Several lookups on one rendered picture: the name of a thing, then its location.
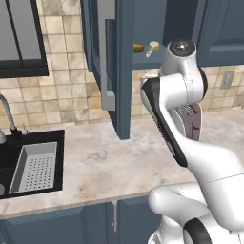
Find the black framed window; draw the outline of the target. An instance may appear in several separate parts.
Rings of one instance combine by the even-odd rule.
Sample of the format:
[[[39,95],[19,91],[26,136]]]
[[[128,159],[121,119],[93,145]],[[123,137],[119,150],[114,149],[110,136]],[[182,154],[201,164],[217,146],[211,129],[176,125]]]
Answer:
[[[48,75],[36,0],[0,0],[0,78]]]

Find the blue base cabinet door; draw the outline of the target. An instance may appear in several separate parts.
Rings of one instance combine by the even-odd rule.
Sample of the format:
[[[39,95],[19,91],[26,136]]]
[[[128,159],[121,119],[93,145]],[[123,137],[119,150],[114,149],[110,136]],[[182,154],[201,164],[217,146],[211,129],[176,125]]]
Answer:
[[[118,203],[118,244],[148,244],[160,223],[147,196],[120,200]]]
[[[105,204],[0,220],[0,244],[108,244]]]

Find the blue wall cabinet door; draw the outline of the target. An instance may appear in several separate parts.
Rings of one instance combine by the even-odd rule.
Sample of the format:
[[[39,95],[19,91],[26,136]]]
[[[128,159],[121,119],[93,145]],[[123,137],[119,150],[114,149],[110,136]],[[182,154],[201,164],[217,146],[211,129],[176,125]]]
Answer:
[[[244,0],[208,0],[197,59],[200,67],[244,65]]]
[[[80,5],[87,66],[101,93],[97,0],[80,0]],[[115,0],[115,18],[106,21],[108,89],[115,95],[115,110],[104,111],[122,140],[130,137],[134,7],[135,0]]]

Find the black sink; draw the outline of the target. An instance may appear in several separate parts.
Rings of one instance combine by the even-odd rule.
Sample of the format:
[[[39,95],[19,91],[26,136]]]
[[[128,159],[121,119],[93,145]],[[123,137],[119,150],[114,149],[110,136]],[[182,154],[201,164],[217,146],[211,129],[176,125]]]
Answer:
[[[64,130],[31,132],[27,135],[21,135],[19,139],[7,135],[7,142],[0,144],[0,199],[61,191],[63,185],[64,140]],[[10,184],[22,147],[49,142],[57,143],[54,186],[46,190],[9,194]]]

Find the grey curved tap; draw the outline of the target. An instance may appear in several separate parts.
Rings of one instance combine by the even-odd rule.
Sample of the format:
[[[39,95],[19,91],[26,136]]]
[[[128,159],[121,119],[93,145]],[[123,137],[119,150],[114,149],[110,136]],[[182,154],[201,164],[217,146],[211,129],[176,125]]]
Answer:
[[[2,95],[2,94],[0,94],[0,101],[4,105],[4,108],[5,108],[5,111],[6,111],[8,120],[10,122],[10,131],[11,131],[11,134],[16,137],[17,136],[17,129],[15,127],[15,124],[14,124],[14,121],[13,121],[13,118],[12,118],[12,115],[11,115],[11,112],[10,112],[10,107],[9,107],[8,101],[5,98],[5,96]]]

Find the blue wall cabinet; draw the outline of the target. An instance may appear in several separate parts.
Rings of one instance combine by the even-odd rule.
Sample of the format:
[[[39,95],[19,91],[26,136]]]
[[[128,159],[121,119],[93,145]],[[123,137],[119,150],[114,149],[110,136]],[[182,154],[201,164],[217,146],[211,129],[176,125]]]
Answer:
[[[133,56],[132,67],[159,68],[165,49],[174,39],[196,44],[204,6],[205,0],[135,0],[133,42],[144,45],[145,51]],[[158,42],[160,49],[147,58],[152,41]]]

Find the grey wall socket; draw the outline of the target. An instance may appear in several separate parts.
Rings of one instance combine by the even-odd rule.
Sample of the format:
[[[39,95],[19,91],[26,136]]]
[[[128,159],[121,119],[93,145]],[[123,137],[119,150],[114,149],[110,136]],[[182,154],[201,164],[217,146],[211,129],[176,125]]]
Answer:
[[[227,90],[231,87],[234,79],[234,71],[225,71],[221,81],[220,89]]]

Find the grey perforated sink basket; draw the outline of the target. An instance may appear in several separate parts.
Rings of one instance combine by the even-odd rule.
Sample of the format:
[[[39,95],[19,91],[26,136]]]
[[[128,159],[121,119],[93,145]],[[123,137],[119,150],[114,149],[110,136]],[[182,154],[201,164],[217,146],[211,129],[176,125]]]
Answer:
[[[24,145],[9,194],[51,189],[54,186],[56,142]]]

